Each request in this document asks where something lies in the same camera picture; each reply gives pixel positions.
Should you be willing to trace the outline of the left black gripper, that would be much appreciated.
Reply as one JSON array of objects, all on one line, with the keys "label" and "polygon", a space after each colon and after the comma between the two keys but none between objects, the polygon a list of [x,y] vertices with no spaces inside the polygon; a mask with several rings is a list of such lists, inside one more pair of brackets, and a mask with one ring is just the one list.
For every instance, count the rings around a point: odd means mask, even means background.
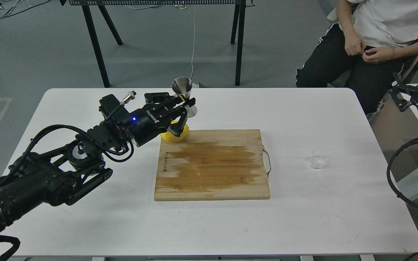
[{"label": "left black gripper", "polygon": [[179,137],[188,120],[187,109],[196,104],[196,99],[180,104],[179,96],[169,95],[168,92],[147,93],[144,97],[144,107],[131,112],[127,118],[127,130],[134,145],[141,147],[164,132]]}]

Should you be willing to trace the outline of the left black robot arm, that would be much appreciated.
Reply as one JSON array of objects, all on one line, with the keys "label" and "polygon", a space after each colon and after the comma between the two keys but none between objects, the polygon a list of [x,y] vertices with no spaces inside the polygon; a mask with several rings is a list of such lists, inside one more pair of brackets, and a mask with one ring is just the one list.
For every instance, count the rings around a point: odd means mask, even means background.
[{"label": "left black robot arm", "polygon": [[[193,116],[196,99],[189,94],[145,94],[145,105],[133,112],[125,105],[135,98],[130,91],[119,100],[113,94],[100,99],[103,121],[86,132],[71,125],[42,129],[21,157],[0,177],[0,233],[42,203],[73,205],[111,177],[104,157],[125,162],[159,134],[179,137]],[[12,246],[0,256],[6,261],[20,247],[16,237],[0,234],[0,243]]]}]

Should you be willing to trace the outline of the person left hand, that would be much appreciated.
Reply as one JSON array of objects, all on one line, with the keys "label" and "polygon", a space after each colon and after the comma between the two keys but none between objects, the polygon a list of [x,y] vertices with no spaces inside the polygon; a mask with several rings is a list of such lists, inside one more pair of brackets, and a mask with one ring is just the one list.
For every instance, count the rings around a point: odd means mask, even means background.
[{"label": "person left hand", "polygon": [[365,50],[362,53],[363,61],[369,64],[382,64],[392,61],[395,57],[396,50],[387,47],[375,47]]}]

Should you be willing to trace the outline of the person right hand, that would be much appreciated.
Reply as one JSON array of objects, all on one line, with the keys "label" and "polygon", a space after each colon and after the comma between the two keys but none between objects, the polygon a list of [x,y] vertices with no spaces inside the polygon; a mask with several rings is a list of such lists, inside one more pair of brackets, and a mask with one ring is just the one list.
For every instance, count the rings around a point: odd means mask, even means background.
[{"label": "person right hand", "polygon": [[356,32],[344,32],[345,53],[349,56],[361,55],[367,47],[365,41]]}]

